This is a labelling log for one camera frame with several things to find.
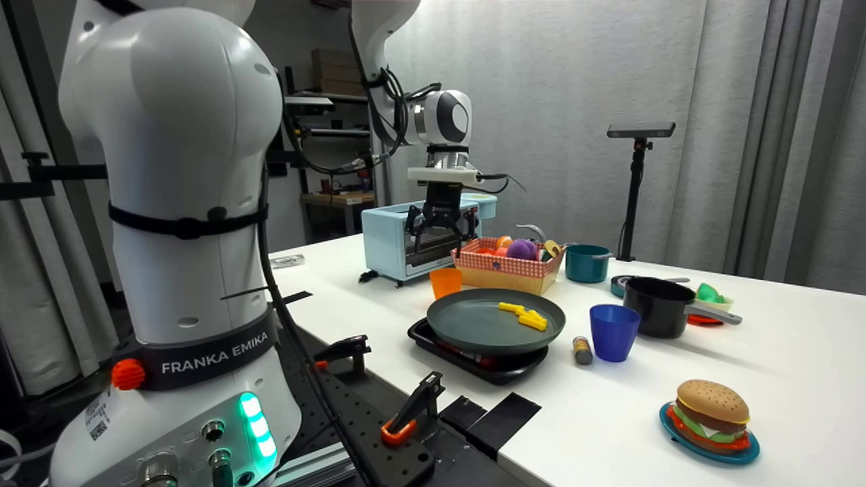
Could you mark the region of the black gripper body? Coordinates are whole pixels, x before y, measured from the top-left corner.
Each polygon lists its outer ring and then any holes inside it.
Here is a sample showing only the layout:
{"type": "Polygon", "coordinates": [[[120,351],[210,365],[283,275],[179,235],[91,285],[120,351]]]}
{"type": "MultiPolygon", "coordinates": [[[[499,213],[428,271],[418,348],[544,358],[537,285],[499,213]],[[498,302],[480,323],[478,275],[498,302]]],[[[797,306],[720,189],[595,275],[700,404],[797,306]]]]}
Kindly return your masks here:
{"type": "Polygon", "coordinates": [[[410,237],[410,251],[422,245],[428,231],[447,232],[447,251],[459,250],[476,235],[478,216],[472,209],[459,205],[459,185],[429,185],[425,189],[425,204],[410,205],[405,213],[405,232],[410,237]]]}

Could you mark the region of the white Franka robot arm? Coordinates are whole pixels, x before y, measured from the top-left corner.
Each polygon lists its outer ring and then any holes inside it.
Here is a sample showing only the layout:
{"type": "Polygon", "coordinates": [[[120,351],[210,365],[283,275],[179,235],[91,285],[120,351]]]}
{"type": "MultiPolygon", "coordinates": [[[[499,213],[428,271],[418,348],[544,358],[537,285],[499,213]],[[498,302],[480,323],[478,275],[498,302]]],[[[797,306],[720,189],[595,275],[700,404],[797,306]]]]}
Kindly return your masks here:
{"type": "Polygon", "coordinates": [[[257,487],[302,425],[264,250],[275,68],[253,0],[74,0],[60,114],[106,160],[133,339],[60,435],[50,487],[257,487]]]}

